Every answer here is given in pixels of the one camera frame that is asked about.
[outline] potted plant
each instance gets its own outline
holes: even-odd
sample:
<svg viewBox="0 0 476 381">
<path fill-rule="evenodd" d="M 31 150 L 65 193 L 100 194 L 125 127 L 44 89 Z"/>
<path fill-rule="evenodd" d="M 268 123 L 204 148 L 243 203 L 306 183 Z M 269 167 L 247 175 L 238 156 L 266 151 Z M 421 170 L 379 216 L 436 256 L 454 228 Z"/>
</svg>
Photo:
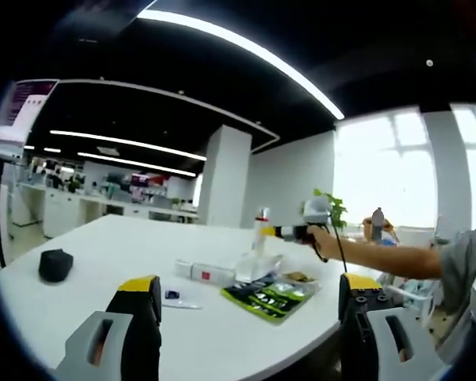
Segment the potted plant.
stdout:
<svg viewBox="0 0 476 381">
<path fill-rule="evenodd" d="M 332 225 L 335 226 L 340 232 L 347 226 L 347 222 L 342 219 L 342 215 L 347 212 L 346 207 L 343 205 L 342 198 L 336 198 L 332 194 L 324 193 L 323 191 L 314 188 L 313 195 L 316 197 L 325 196 L 332 206 L 331 217 Z M 302 202 L 300 205 L 300 214 L 303 214 L 303 208 L 305 202 Z"/>
<path fill-rule="evenodd" d="M 179 198 L 172 198 L 172 199 L 171 199 L 172 208 L 173 208 L 173 209 L 179 209 L 179 207 L 180 207 L 180 202 L 181 202 L 181 201 L 182 201 L 182 200 L 180 200 Z"/>
</svg>

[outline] white table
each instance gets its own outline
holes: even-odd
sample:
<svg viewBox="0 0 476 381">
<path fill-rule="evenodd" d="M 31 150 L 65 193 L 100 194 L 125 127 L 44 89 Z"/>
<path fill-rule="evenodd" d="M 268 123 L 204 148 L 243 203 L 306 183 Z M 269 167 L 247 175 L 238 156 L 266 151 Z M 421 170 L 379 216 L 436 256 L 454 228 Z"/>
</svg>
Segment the white table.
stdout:
<svg viewBox="0 0 476 381">
<path fill-rule="evenodd" d="M 101 217 L 105 206 L 117 206 L 123 209 L 125 216 L 144 219 L 149 219 L 151 213 L 198 219 L 194 212 L 109 200 L 104 196 L 72 194 L 42 184 L 19 183 L 14 189 L 12 221 L 25 226 L 42 220 L 44 235 L 53 238 Z"/>
<path fill-rule="evenodd" d="M 322 289 L 281 325 L 272 325 L 219 295 L 212 285 L 172 275 L 176 259 L 232 266 L 251 245 L 251 230 L 171 224 L 109 215 L 57 237 L 0 271 L 0 289 L 33 353 L 55 368 L 65 340 L 95 310 L 105 310 L 127 279 L 157 274 L 202 310 L 163 307 L 159 374 L 163 381 L 260 380 L 301 359 L 337 328 L 342 264 L 320 262 L 312 249 L 268 238 L 290 270 L 318 274 Z M 75 257 L 64 283 L 38 278 L 40 253 L 62 248 Z M 349 271 L 378 272 L 348 265 Z"/>
</svg>

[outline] ceiling light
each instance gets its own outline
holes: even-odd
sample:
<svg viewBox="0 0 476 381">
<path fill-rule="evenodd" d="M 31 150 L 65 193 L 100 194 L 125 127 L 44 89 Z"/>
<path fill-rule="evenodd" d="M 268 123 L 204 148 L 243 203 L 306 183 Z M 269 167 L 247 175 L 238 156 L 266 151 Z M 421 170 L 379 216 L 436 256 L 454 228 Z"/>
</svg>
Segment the ceiling light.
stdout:
<svg viewBox="0 0 476 381">
<path fill-rule="evenodd" d="M 190 176 L 190 177 L 196 177 L 196 174 L 195 174 L 195 173 L 192 173 L 192 172 L 180 171 L 179 169 L 173 169 L 173 168 L 160 167 L 159 165 L 152 165 L 152 164 L 140 163 L 139 161 L 118 159 L 118 158 L 116 158 L 116 157 L 107 157 L 107 156 L 101 156 L 101 155 L 94 155 L 93 153 L 84 153 L 84 152 L 78 152 L 78 155 L 79 155 L 79 156 L 84 156 L 84 157 L 90 157 L 91 159 L 114 161 L 115 163 L 122 163 L 122 164 L 128 164 L 128 165 L 136 165 L 137 167 L 145 167 L 145 168 L 151 168 L 151 169 L 158 169 L 159 171 L 172 172 L 172 173 L 178 173 L 179 175 L 185 175 L 185 176 Z"/>
<path fill-rule="evenodd" d="M 104 155 L 107 155 L 107 156 L 119 156 L 120 155 L 120 153 L 117 151 L 116 148 L 97 147 L 97 150 L 100 153 L 103 153 Z"/>
<path fill-rule="evenodd" d="M 266 50 L 255 42 L 248 40 L 230 30 L 222 28 L 221 26 L 211 24 L 207 21 L 199 20 L 197 18 L 184 16 L 182 14 L 163 12 L 162 10 L 143 10 L 138 15 L 138 18 L 154 21 L 170 22 L 172 24 L 183 25 L 188 28 L 194 28 L 202 32 L 212 34 L 220 37 L 232 44 L 238 45 L 241 48 L 248 50 L 259 58 L 267 61 L 270 65 L 279 69 L 282 73 L 290 77 L 294 82 L 307 90 L 318 102 L 320 102 L 330 113 L 337 119 L 344 119 L 344 114 L 330 99 L 321 93 L 321 91 L 314 86 L 307 78 L 305 78 L 299 71 L 292 68 L 289 64 L 278 58 L 272 52 Z"/>
<path fill-rule="evenodd" d="M 180 156 L 190 157 L 191 159 L 206 161 L 206 158 L 204 156 L 179 151 L 178 149 L 171 149 L 171 148 L 160 147 L 158 145 L 141 143 L 139 141 L 118 139 L 116 137 L 101 137 L 100 135 L 93 135 L 91 133 L 72 133 L 70 131 L 57 131 L 54 129 L 51 130 L 50 133 L 52 133 L 53 135 L 65 135 L 67 137 L 85 137 L 87 139 L 104 140 L 104 141 L 112 141 L 113 143 L 135 145 L 136 147 L 156 149 L 157 151 L 174 153 L 175 155 L 180 155 Z"/>
</svg>

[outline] ceiling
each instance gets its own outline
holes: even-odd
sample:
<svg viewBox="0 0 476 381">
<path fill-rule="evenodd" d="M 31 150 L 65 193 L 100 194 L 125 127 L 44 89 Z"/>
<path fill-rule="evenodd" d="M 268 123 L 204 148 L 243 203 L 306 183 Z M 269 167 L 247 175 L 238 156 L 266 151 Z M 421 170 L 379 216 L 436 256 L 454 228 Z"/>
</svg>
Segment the ceiling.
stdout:
<svg viewBox="0 0 476 381">
<path fill-rule="evenodd" d="M 345 117 L 355 117 L 401 106 L 436 110 L 449 102 L 476 103 L 476 54 L 445 3 L 343 0 L 301 7 L 159 0 L 152 9 L 196 17 L 254 41 L 301 72 Z M 98 13 L 92 17 L 94 22 Z M 101 17 L 105 24 L 106 14 Z M 208 33 L 136 19 L 108 28 L 97 42 L 81 42 L 71 35 L 73 29 L 59 32 L 17 74 L 17 79 L 96 80 L 57 86 L 29 137 L 38 152 L 60 148 L 70 159 L 83 150 L 98 154 L 99 145 L 116 148 L 128 160 L 197 172 L 199 160 L 49 131 L 119 137 L 204 155 L 209 136 L 221 125 L 250 133 L 258 152 L 334 128 L 335 117 L 291 78 Z M 101 79 L 170 95 L 99 84 Z M 272 133 L 280 139 L 261 148 L 273 141 Z"/>
</svg>

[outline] sleeve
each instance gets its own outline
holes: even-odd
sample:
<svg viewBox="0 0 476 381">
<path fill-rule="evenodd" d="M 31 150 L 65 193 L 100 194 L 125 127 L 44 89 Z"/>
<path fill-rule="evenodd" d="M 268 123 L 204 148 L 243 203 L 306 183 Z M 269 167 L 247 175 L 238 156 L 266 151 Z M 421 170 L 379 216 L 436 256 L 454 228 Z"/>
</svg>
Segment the sleeve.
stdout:
<svg viewBox="0 0 476 381">
<path fill-rule="evenodd" d="M 440 252 L 444 305 L 453 314 L 468 303 L 476 278 L 476 230 L 465 232 Z"/>
</svg>

